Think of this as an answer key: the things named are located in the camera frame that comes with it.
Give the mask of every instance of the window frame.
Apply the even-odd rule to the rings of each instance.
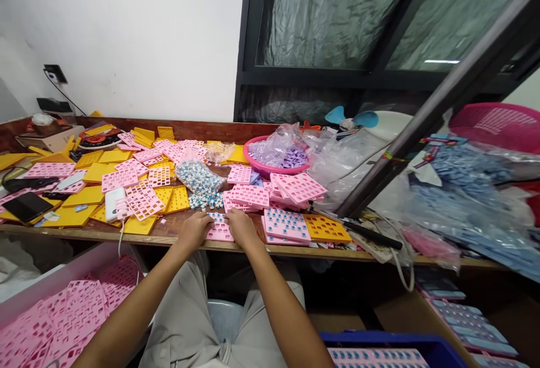
[[[386,25],[372,44],[365,69],[291,68],[257,65],[259,35],[263,23],[265,0],[243,0],[234,121],[241,109],[241,90],[247,86],[378,89],[402,91],[435,91],[448,73],[436,71],[386,70],[392,54],[424,0],[397,0]],[[540,67],[540,37],[512,68],[492,78],[482,94],[492,100],[503,100],[521,82]]]

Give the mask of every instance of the pink basket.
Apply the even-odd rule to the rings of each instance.
[[[449,124],[460,137],[503,149],[540,153],[540,112],[521,105],[486,102],[465,106]]]
[[[255,172],[258,172],[261,177],[270,179],[270,173],[296,175],[309,168],[309,163],[305,163],[301,167],[296,167],[296,168],[270,167],[269,165],[264,165],[263,163],[260,163],[257,160],[255,160],[253,157],[251,157],[248,153],[249,145],[256,141],[266,140],[268,137],[269,135],[252,138],[246,144],[244,144],[244,157],[246,157],[246,160],[249,161],[251,168],[253,168]]]

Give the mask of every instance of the blue fan blade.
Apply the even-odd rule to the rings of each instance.
[[[379,115],[373,111],[361,112],[353,118],[353,122],[358,126],[375,127],[379,123]]]
[[[330,123],[339,124],[345,119],[345,109],[341,105],[337,106],[326,114],[325,119]]]

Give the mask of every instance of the electrical outlet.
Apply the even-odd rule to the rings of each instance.
[[[44,64],[44,71],[54,83],[67,84],[68,80],[58,64]]]

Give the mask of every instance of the smartphone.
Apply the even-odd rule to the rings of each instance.
[[[22,223],[29,223],[53,208],[52,204],[33,192],[27,192],[2,205]]]

